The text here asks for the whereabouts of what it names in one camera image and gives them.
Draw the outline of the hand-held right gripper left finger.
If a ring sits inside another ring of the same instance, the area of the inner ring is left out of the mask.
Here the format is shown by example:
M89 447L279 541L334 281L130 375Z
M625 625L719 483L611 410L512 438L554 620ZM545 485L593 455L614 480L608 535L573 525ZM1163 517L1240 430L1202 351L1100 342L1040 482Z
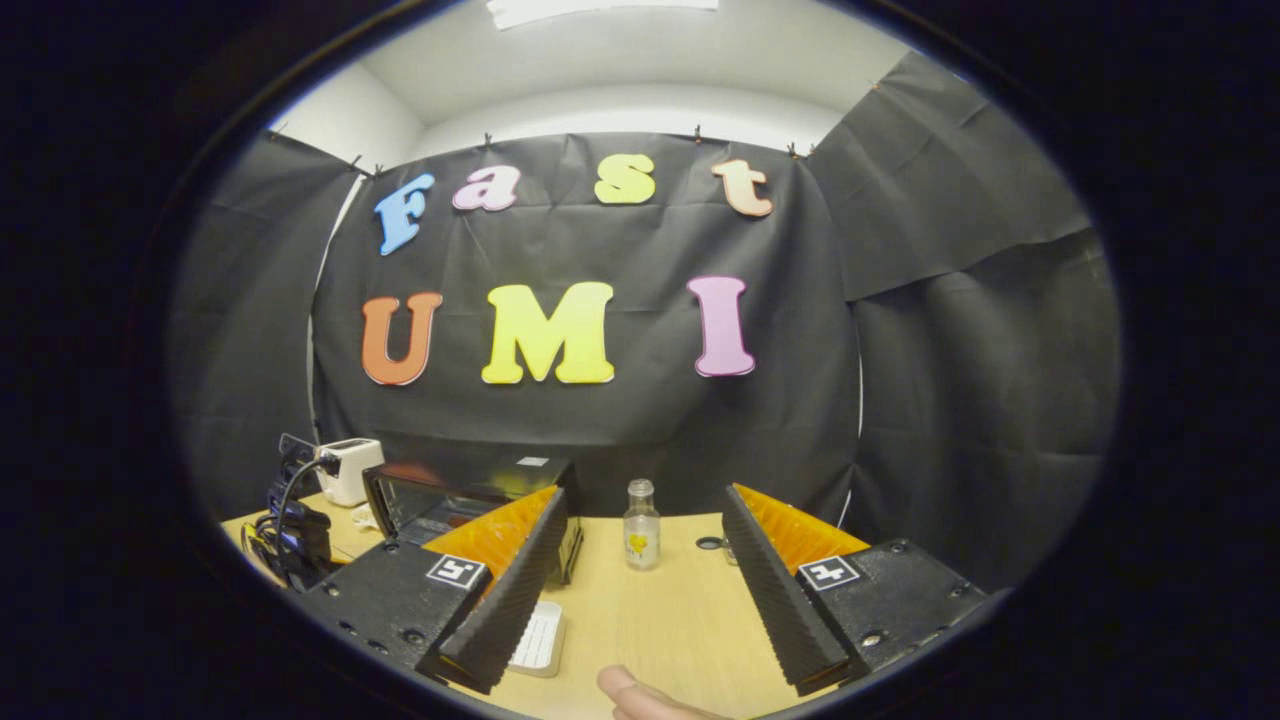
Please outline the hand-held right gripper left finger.
M506 674L568 524L567 493L549 486L425 543L388 536L300 605L376 661L485 694Z

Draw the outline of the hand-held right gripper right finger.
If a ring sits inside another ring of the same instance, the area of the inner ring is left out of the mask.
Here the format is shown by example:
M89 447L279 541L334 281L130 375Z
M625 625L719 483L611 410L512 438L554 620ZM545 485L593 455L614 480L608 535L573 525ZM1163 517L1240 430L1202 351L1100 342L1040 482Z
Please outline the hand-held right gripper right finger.
M989 601L909 539L870 544L739 483L723 496L724 537L800 696L908 659Z

